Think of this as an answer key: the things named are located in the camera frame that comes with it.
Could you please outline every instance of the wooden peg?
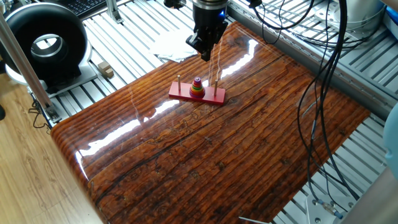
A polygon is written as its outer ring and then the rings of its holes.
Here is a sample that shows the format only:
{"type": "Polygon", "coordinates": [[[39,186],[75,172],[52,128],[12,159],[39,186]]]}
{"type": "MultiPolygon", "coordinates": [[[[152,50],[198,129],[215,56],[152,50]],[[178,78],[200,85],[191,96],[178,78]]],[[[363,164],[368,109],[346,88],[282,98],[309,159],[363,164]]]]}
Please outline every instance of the wooden peg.
{"type": "Polygon", "coordinates": [[[101,62],[100,64],[98,64],[98,70],[103,76],[108,78],[112,78],[114,75],[113,69],[108,62],[101,62]]]}
{"type": "Polygon", "coordinates": [[[214,96],[217,96],[217,84],[218,84],[218,80],[215,81],[215,85],[214,85],[214,96]]]}
{"type": "Polygon", "coordinates": [[[181,91],[181,76],[177,75],[177,80],[178,80],[178,91],[181,91]]]}

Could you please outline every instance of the stacked ring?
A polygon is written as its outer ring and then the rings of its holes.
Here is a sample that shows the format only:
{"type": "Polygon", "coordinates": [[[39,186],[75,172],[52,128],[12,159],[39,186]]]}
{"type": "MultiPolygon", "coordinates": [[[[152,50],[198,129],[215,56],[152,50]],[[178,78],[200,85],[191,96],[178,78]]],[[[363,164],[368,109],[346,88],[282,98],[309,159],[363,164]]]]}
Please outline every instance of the stacked ring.
{"type": "Polygon", "coordinates": [[[189,90],[189,94],[193,97],[203,98],[205,96],[205,89],[201,84],[201,80],[199,77],[196,77],[192,82],[191,89],[189,90]]]}

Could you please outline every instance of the wooden block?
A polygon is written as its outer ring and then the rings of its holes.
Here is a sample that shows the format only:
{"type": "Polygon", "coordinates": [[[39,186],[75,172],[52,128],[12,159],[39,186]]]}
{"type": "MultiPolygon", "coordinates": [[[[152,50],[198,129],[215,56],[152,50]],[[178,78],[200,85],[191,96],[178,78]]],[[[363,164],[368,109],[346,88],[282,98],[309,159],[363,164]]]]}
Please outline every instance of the wooden block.
{"type": "Polygon", "coordinates": [[[100,64],[98,64],[98,70],[103,76],[108,78],[112,78],[114,75],[113,69],[108,62],[101,62],[100,64]]]}

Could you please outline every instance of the red base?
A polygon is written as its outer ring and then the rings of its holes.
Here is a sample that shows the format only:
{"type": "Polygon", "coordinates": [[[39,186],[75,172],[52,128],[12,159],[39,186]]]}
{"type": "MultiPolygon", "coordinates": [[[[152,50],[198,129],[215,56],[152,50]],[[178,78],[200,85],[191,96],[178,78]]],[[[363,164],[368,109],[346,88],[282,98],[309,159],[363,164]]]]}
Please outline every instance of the red base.
{"type": "Polygon", "coordinates": [[[173,82],[170,87],[169,97],[175,97],[185,100],[193,100],[204,103],[213,103],[217,105],[224,104],[225,89],[217,88],[217,96],[214,96],[214,87],[204,87],[205,96],[203,98],[197,98],[189,94],[189,89],[192,84],[181,83],[181,91],[178,90],[178,82],[173,82]]]}

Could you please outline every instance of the wood grain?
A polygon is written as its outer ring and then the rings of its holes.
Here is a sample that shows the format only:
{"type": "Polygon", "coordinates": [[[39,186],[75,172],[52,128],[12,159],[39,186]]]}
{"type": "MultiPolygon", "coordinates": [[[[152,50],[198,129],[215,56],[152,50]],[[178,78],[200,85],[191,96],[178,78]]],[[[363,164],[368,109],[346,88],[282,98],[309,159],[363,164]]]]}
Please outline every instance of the wood grain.
{"type": "Polygon", "coordinates": [[[0,223],[102,223],[46,130],[32,127],[26,86],[0,74],[0,104],[0,223]]]}
{"type": "MultiPolygon", "coordinates": [[[[238,223],[240,215],[270,222],[307,181],[297,102],[310,72],[238,23],[209,63],[199,58],[168,62],[54,127],[54,141],[110,223],[238,223]],[[219,79],[225,104],[168,98],[177,75],[219,79]]],[[[306,138],[314,101],[310,91],[301,111],[306,138]]],[[[330,147],[368,116],[330,90],[330,147]]],[[[325,162],[322,138],[315,145],[325,162]]]]}

